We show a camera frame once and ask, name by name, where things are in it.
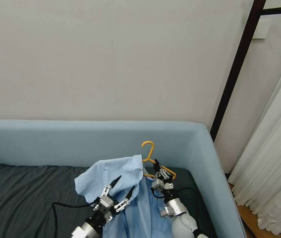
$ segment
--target silver metal joint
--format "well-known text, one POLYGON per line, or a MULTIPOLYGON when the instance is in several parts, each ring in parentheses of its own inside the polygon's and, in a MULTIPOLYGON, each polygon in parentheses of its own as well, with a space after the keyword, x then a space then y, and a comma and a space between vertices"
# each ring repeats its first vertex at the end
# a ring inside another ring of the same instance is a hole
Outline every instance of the silver metal joint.
POLYGON ((160 212, 160 215, 162 217, 176 217, 183 213, 186 213, 185 206, 183 205, 183 203, 181 203, 179 198, 175 198, 166 203, 166 206, 160 212))
POLYGON ((97 238, 97 237, 99 237, 99 234, 87 222, 84 222, 84 224, 81 227, 77 227, 72 232, 72 238, 97 238))

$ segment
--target light blue shirt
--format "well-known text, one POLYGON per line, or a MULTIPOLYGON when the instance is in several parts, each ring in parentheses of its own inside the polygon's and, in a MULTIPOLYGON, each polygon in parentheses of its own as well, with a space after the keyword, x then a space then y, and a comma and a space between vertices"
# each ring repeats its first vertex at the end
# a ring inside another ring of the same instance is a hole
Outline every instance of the light blue shirt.
POLYGON ((120 180, 110 190, 118 202, 122 201, 135 186, 130 204, 103 229, 104 238, 172 238, 169 218, 160 216, 164 208, 163 199, 151 193, 151 179, 143 177, 141 155, 100 160, 77 177, 75 190, 88 203, 101 195, 104 186, 121 175, 120 180))

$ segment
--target black metal frame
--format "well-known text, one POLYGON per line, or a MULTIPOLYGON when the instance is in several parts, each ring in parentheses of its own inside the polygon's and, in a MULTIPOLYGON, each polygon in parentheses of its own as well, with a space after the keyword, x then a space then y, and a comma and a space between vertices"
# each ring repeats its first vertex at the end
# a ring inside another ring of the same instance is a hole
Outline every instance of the black metal frame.
POLYGON ((251 40, 254 36, 258 21, 262 15, 276 15, 281 14, 281 7, 264 9, 266 0, 254 0, 251 7, 243 35, 239 42, 239 46, 231 66, 227 82, 216 112, 213 125, 210 131, 213 141, 218 134, 220 129, 226 108, 228 106, 231 94, 233 93, 234 86, 236 84, 237 78, 239 76, 240 70, 243 66, 244 60, 246 58, 247 51, 249 49, 251 40))

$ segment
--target wooden floor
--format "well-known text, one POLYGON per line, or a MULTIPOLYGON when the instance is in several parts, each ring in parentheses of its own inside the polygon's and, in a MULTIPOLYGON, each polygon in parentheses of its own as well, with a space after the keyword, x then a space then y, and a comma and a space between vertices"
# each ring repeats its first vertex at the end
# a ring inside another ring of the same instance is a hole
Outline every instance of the wooden floor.
MULTIPOLYGON (((247 226, 251 229, 251 231, 255 234, 255 236, 257 238, 281 238, 281 235, 275 236, 271 232, 259 229, 257 226, 257 216, 253 215, 248 207, 237 205, 237 208, 238 208, 241 218, 243 219, 243 221, 247 224, 247 226)), ((247 230, 247 228, 245 228, 245 230, 246 230, 247 238, 254 238, 250 234, 250 232, 247 230)))

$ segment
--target light blue bed frame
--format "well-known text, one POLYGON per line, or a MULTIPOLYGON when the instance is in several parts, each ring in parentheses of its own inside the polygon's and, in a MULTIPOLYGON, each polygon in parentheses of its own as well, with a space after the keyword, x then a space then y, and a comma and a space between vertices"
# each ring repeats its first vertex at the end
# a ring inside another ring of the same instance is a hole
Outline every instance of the light blue bed frame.
POLYGON ((169 121, 0 120, 0 164, 91 166, 142 154, 191 172, 219 238, 244 238, 232 194, 202 123, 169 121))

